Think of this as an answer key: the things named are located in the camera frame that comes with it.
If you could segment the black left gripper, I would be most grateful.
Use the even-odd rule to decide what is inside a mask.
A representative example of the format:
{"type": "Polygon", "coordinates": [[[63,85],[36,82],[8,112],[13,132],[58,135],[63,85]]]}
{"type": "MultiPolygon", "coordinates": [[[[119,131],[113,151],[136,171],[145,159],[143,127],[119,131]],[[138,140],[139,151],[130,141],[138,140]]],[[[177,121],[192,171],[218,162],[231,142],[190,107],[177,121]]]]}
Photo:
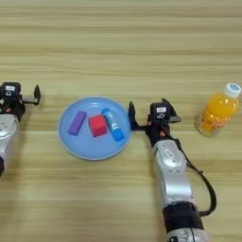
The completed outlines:
{"type": "Polygon", "coordinates": [[[23,115],[26,112],[26,104],[39,105],[41,100],[40,86],[37,84],[34,89],[33,98],[23,98],[20,96],[16,98],[7,98],[2,104],[0,104],[0,114],[12,114],[17,117],[18,121],[22,120],[23,115]]]}

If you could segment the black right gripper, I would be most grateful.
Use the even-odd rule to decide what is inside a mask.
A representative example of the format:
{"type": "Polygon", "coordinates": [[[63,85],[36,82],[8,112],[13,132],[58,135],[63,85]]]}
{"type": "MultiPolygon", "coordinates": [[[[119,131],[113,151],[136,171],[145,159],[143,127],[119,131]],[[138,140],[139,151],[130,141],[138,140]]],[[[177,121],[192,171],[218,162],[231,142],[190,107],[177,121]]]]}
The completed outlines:
{"type": "Polygon", "coordinates": [[[165,98],[162,99],[162,113],[165,118],[157,119],[154,115],[147,117],[147,123],[143,126],[139,126],[135,119],[135,107],[132,102],[129,104],[129,120],[130,128],[132,130],[144,131],[149,139],[152,147],[163,140],[173,140],[170,132],[170,124],[179,123],[181,119],[176,116],[174,107],[165,98]]]}

